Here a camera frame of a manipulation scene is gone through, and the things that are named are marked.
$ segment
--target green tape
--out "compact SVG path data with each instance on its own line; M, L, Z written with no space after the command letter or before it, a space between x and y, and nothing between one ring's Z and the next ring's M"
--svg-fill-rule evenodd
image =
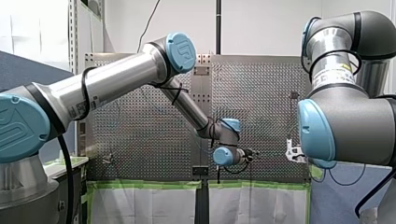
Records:
M200 181L157 182L143 180L108 180L88 182L93 189L199 189Z
M306 193L306 224L309 224L311 222L311 191L312 191L312 186L309 184L309 187L307 188L307 193Z
M314 178L321 179L323 175L323 171L315 165L310 165L310 166L311 166L311 175Z
M249 180L222 180L220 183L215 180L209 180L209 187L211 189L225 189L225 188L242 188L242 187L253 187L262 189L295 189L295 190L307 190L310 188L310 184L288 184L288 183L276 183L266 181L249 181Z
M88 201L87 194L81 195L81 203L85 203Z
M92 216L92 199L93 199L93 188L90 188L89 186L88 190L87 190L87 198L88 198L88 208L87 208L87 212L88 212L88 224L91 224L91 216Z

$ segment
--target end effector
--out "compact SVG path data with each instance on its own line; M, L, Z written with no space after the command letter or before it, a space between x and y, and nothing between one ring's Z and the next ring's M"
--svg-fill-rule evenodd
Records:
M238 148L240 124L238 119L219 119L209 121L208 129L197 131L200 135L208 134L212 139L219 140L219 147L213 152L213 161L219 166L230 166L250 162L253 151Z

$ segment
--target metal pole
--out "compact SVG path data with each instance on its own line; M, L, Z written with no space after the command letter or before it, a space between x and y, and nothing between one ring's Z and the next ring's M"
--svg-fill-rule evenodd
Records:
M221 0L216 1L216 54L221 54Z

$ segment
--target gray panel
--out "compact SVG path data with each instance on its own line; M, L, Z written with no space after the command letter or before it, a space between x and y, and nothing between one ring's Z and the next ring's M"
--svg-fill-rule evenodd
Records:
M297 123L297 100L290 100L290 92L297 91L300 99L307 92L306 74L299 58L215 55L212 73L213 118L240 119L239 146L261 153L251 170L248 168L239 175L222 172L221 179L305 182L306 166L285 157L287 133ZM292 136L294 143L298 143L297 132L292 132ZM216 178L212 157L210 162L210 177Z
M89 67L128 54L86 56ZM183 88L190 88L190 74L178 78ZM95 156L88 178L191 180L191 132L190 124L160 90L145 86L132 91L90 115L86 144L94 148Z
M127 55L87 54L86 66L101 66ZM201 61L198 58L196 69L178 78L183 88L191 87L191 97L208 116L241 120L240 146L261 153L252 166L251 177L306 182L305 166L289 162L285 157L287 133L297 123L297 100L290 100L290 92L299 92L302 99L309 91L299 58L210 57L211 62L206 55L205 63L204 58ZM196 177L191 176L191 167L206 164L211 166L210 177L216 178L211 154L204 152L210 148L210 141L191 137L190 124L159 90L141 89L89 116L86 150L92 159L88 178L191 180ZM292 130L297 143L296 129ZM250 171L221 175L221 179L238 178L250 178Z
M51 84L71 76L73 74L62 69L0 51L0 91L27 85L31 82ZM69 152L73 153L75 148L74 122L70 123L64 134L64 140ZM60 150L58 140L49 141L39 151L41 162L57 159Z

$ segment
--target gray joint housing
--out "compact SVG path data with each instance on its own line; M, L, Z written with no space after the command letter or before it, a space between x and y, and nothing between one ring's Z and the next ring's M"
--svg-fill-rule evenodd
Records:
M309 98L319 105L331 126L336 161L393 163L395 122L388 100L370 99L353 85L319 88Z
M346 30L353 40L351 49L363 60L384 60L396 55L396 29L392 21L380 13L363 11L315 21L307 40L326 28Z
M221 122L215 122L213 119L210 119L203 129L197 130L197 133L202 138L211 139L214 137L214 139L219 140L220 145L227 145L226 147L233 153L233 164L241 161L241 155L238 153L238 148L235 147L238 145L236 133L224 127Z

